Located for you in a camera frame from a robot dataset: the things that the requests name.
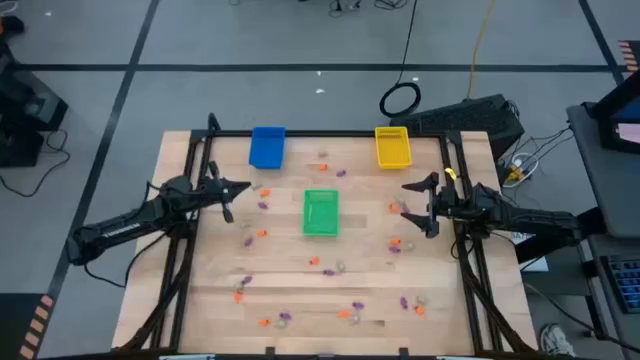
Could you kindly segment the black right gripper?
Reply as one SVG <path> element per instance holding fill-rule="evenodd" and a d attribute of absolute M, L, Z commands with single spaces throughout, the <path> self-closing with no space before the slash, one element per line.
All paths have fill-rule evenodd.
<path fill-rule="evenodd" d="M 430 201 L 428 205 L 429 215 L 417 215 L 413 213 L 401 213 L 401 216 L 411 223 L 415 224 L 427 238 L 435 238 L 439 235 L 439 222 L 436 216 L 444 216 L 447 218 L 470 218 L 474 209 L 468 200 L 463 200 L 458 196 L 458 204 L 450 209 L 447 215 L 439 215 L 435 209 L 437 194 L 443 189 L 455 190 L 453 187 L 442 187 L 439 192 L 435 192 L 439 185 L 439 174 L 437 172 L 430 173 L 424 180 L 414 183 L 403 184 L 402 188 L 414 192 L 430 192 Z"/>

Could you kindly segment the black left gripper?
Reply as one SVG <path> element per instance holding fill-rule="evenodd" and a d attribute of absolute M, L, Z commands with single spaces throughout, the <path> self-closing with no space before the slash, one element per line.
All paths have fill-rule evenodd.
<path fill-rule="evenodd" d="M 223 193 L 219 197 L 208 197 L 203 194 L 200 189 L 200 183 L 206 178 L 219 179 L 224 186 Z M 219 175 L 219 168 L 215 161 L 209 161 L 206 164 L 205 174 L 198 181 L 195 197 L 200 208 L 205 206 L 220 204 L 222 206 L 222 215 L 226 223 L 233 223 L 234 218 L 230 209 L 230 203 L 242 192 L 251 186 L 248 181 L 231 181 Z"/>

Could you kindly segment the blue plastic basket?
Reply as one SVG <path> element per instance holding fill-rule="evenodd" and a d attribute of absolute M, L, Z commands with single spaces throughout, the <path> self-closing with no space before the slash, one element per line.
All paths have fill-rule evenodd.
<path fill-rule="evenodd" d="M 280 169 L 284 158 L 286 129 L 256 127 L 252 130 L 249 164 L 257 169 Z"/>

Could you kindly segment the yellow plastic basket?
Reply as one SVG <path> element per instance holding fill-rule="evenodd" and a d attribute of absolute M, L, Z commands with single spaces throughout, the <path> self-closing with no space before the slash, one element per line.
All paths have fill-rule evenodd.
<path fill-rule="evenodd" d="M 381 169 L 404 169 L 412 164 L 406 127 L 376 127 L 376 154 Z"/>

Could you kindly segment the green plastic basket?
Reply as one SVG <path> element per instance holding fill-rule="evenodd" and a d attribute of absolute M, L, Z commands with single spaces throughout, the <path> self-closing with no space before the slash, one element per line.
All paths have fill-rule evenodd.
<path fill-rule="evenodd" d="M 306 189 L 303 234 L 305 236 L 337 236 L 339 229 L 339 192 L 335 189 Z"/>

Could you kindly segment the black computer case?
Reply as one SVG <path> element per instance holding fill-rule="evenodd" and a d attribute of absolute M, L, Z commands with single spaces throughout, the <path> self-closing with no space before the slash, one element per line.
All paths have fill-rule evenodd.
<path fill-rule="evenodd" d="M 413 133 L 486 132 L 495 160 L 524 134 L 517 106 L 502 94 L 463 100 L 453 105 L 392 119 L 390 125 L 405 126 Z"/>

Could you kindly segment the black desk beam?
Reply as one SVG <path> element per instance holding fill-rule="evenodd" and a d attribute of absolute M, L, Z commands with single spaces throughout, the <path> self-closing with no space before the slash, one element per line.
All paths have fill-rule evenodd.
<path fill-rule="evenodd" d="M 590 235 L 604 234 L 606 226 L 599 207 L 579 215 L 559 211 L 533 210 L 511 220 L 512 232 L 532 234 L 516 246 L 519 263 L 544 257 L 554 251 L 579 245 Z"/>

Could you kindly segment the white paper sheet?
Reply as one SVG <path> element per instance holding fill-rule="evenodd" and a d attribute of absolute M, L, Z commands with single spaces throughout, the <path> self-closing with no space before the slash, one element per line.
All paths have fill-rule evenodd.
<path fill-rule="evenodd" d="M 521 233 L 521 232 L 512 232 L 511 240 L 517 245 L 521 242 L 532 237 L 532 234 L 529 233 Z M 537 260 L 529 260 L 520 265 L 520 270 L 522 272 L 548 272 L 549 266 L 545 257 L 539 258 Z"/>

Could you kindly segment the grey side desk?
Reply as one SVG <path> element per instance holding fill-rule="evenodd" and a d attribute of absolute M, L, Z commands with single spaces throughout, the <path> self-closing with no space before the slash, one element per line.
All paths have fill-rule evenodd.
<path fill-rule="evenodd" d="M 566 112 L 608 232 L 640 238 L 640 154 L 603 148 L 596 121 L 583 106 Z"/>

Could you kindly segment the person's shoe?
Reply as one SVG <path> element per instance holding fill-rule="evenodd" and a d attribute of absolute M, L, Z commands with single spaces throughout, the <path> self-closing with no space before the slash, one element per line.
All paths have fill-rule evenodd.
<path fill-rule="evenodd" d="M 547 354 L 576 356 L 573 345 L 568 341 L 562 328 L 556 323 L 545 324 L 541 328 L 539 346 Z"/>

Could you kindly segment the black monitor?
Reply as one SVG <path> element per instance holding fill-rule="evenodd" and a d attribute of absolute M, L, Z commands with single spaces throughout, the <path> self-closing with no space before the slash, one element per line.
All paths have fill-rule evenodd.
<path fill-rule="evenodd" d="M 640 154 L 640 71 L 597 102 L 590 114 L 604 148 Z"/>

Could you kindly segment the backlit black keyboard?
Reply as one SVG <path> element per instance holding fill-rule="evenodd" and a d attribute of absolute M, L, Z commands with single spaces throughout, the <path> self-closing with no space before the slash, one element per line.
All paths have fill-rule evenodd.
<path fill-rule="evenodd" d="M 640 314 L 640 254 L 602 256 L 601 261 L 622 311 Z"/>

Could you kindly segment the black equipment cart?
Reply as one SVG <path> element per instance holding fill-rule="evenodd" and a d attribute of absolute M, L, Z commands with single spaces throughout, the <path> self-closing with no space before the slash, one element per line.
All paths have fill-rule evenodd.
<path fill-rule="evenodd" d="M 0 44 L 0 168 L 32 167 L 44 132 L 59 129 L 68 104 Z"/>

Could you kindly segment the dark keyboard desk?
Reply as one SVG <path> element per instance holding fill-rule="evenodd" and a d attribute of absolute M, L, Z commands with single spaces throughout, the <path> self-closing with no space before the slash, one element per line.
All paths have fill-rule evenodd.
<path fill-rule="evenodd" d="M 601 261 L 602 256 L 640 254 L 640 241 L 594 235 L 588 238 L 588 245 L 592 255 L 590 268 L 603 293 L 604 309 L 611 317 L 613 332 L 621 342 L 637 348 L 637 351 L 623 348 L 623 357 L 625 360 L 640 360 L 640 314 L 626 314 L 622 311 Z"/>

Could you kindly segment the black mat orange stripes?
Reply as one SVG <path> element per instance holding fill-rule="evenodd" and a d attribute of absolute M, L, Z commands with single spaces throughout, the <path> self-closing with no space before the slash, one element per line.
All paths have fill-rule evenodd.
<path fill-rule="evenodd" d="M 640 40 L 619 40 L 618 46 L 625 68 L 631 73 L 640 70 Z"/>
<path fill-rule="evenodd" d="M 36 360 L 54 299 L 39 293 L 0 293 L 0 360 Z"/>

